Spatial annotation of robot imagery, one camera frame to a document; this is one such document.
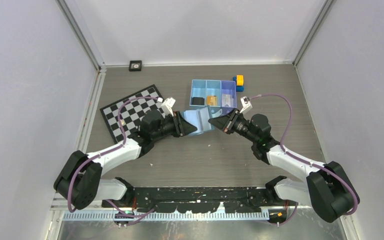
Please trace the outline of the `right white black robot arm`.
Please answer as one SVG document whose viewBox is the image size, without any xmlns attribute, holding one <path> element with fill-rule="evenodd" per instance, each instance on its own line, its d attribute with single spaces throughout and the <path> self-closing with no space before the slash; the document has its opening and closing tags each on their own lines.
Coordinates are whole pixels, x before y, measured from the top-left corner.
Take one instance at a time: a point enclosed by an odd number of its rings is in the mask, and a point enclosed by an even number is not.
<svg viewBox="0 0 384 240">
<path fill-rule="evenodd" d="M 236 133 L 251 141 L 251 150 L 258 160 L 299 179 L 293 181 L 278 176 L 267 182 L 265 198 L 271 205 L 289 200 L 310 206 L 328 223 L 356 210 L 360 198 L 342 166 L 335 161 L 313 161 L 290 151 L 272 137 L 272 128 L 265 115 L 255 114 L 247 120 L 234 108 L 208 122 L 225 134 Z"/>
</svg>

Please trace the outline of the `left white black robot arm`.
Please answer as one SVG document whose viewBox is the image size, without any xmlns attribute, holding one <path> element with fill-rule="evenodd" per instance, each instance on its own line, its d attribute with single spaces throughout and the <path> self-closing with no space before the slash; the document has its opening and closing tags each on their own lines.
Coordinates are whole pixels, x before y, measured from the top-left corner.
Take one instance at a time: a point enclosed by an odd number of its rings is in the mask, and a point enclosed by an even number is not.
<svg viewBox="0 0 384 240">
<path fill-rule="evenodd" d="M 82 210 L 93 201 L 110 201 L 128 207 L 135 198 L 134 187 L 121 177 L 102 179 L 110 170 L 146 155 L 167 136 L 185 137 L 197 131 L 179 111 L 163 116 L 151 110 L 139 126 L 119 144 L 86 154 L 74 151 L 57 176 L 53 188 L 68 203 L 69 211 Z"/>
</svg>

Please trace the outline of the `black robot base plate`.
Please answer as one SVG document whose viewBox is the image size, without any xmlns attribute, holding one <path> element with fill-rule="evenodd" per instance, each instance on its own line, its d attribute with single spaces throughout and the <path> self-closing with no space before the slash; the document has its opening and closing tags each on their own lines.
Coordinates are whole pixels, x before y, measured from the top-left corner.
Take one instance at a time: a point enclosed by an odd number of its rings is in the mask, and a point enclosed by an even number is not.
<svg viewBox="0 0 384 240">
<path fill-rule="evenodd" d="M 291 200 L 269 196 L 264 187 L 134 187 L 121 200 L 112 200 L 117 207 L 134 209 L 140 213 L 185 214 L 214 213 L 220 207 L 226 213 L 257 213 L 261 207 L 292 207 Z"/>
</svg>

